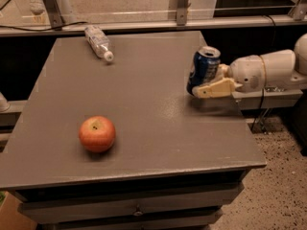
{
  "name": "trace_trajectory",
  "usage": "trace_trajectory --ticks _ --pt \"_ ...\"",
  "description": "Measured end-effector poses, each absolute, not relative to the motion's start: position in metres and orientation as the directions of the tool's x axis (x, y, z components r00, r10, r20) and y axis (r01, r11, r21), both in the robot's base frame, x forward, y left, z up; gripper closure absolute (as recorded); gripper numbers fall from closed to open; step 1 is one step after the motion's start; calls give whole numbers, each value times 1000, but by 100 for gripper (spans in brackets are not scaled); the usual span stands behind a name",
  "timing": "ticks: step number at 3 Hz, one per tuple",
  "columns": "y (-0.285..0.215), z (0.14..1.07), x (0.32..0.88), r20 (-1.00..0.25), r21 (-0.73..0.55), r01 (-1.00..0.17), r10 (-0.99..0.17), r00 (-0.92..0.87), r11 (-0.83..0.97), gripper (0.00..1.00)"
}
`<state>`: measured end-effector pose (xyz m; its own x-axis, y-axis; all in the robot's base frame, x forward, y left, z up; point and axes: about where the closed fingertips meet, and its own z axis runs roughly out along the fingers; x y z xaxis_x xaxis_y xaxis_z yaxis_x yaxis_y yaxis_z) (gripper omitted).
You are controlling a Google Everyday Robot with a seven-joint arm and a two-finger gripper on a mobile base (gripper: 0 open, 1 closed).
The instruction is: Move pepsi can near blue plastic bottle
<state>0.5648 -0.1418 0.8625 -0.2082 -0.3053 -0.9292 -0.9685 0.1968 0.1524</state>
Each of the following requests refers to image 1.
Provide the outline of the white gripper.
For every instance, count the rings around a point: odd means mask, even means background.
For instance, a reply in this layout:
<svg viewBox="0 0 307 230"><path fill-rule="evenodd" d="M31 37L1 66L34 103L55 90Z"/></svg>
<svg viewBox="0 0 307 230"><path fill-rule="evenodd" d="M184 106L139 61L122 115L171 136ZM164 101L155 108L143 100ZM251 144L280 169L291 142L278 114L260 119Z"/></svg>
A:
<svg viewBox="0 0 307 230"><path fill-rule="evenodd" d="M228 97L235 90L242 93L260 91L265 84L263 60L253 55L237 58L230 67L220 64L216 78L218 81L194 87L193 95L199 99L210 99Z"/></svg>

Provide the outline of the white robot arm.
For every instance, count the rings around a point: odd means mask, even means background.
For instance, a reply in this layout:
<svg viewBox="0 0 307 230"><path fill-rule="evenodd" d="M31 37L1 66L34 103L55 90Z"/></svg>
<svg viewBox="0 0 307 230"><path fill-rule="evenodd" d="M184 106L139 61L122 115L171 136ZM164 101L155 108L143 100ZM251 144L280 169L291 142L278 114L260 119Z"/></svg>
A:
<svg viewBox="0 0 307 230"><path fill-rule="evenodd" d="M189 94L209 99L265 88L306 88L307 34L297 40L293 50L239 57L229 65L222 64L220 56L214 47L203 46L197 50L187 83Z"/></svg>

